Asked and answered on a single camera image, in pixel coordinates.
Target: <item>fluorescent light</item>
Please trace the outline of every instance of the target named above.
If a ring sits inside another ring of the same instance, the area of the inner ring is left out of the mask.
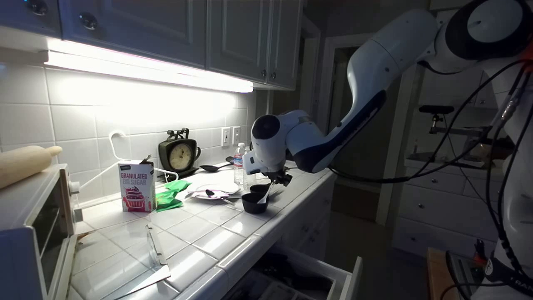
[[[252,93],[249,80],[76,41],[49,40],[44,65],[197,88]]]

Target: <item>pink carton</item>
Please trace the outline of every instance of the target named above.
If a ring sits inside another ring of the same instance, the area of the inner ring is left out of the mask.
[[[119,163],[122,208],[152,211],[155,206],[154,163]]]

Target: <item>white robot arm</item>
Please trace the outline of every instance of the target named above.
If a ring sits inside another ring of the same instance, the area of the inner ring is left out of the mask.
[[[424,10],[409,11],[360,46],[349,61],[349,83],[354,105],[344,120],[330,131],[322,133],[305,111],[260,116],[252,128],[252,151],[245,155],[249,173],[262,171],[277,183],[289,183],[285,173],[287,151],[305,171],[320,171],[335,160],[347,141],[365,128],[367,121],[387,100],[389,85],[400,73],[425,60],[439,71],[460,71],[482,61],[489,75],[495,66],[517,60],[530,43],[533,15],[525,0],[474,0],[445,25]],[[500,106],[505,106],[507,91],[520,65],[499,76],[494,90]],[[533,91],[527,90],[524,101],[505,126],[517,141],[533,105]],[[487,270],[489,278],[505,281],[499,288],[480,288],[474,298],[533,298],[533,125],[510,171],[505,190],[502,226],[509,238],[502,238],[494,256],[495,266]]]

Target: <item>toaster oven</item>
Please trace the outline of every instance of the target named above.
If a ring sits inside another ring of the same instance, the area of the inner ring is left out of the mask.
[[[2,298],[67,298],[77,240],[66,168],[0,190]]]

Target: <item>bread loaf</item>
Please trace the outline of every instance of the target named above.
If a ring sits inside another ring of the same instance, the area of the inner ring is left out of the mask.
[[[0,188],[21,181],[47,168],[62,146],[24,146],[0,153]]]

